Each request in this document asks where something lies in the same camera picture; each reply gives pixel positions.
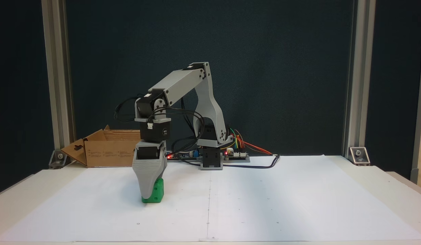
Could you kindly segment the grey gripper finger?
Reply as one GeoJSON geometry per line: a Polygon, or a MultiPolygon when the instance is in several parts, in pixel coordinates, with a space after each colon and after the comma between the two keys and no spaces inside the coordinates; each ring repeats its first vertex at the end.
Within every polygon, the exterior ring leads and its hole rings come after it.
{"type": "Polygon", "coordinates": [[[142,200],[162,200],[164,180],[159,178],[159,159],[133,160],[132,169],[139,183],[142,200]]]}
{"type": "Polygon", "coordinates": [[[161,165],[159,167],[159,178],[163,178],[164,171],[167,167],[167,157],[166,157],[166,150],[161,149],[159,151],[159,159],[161,162],[161,165]]]}

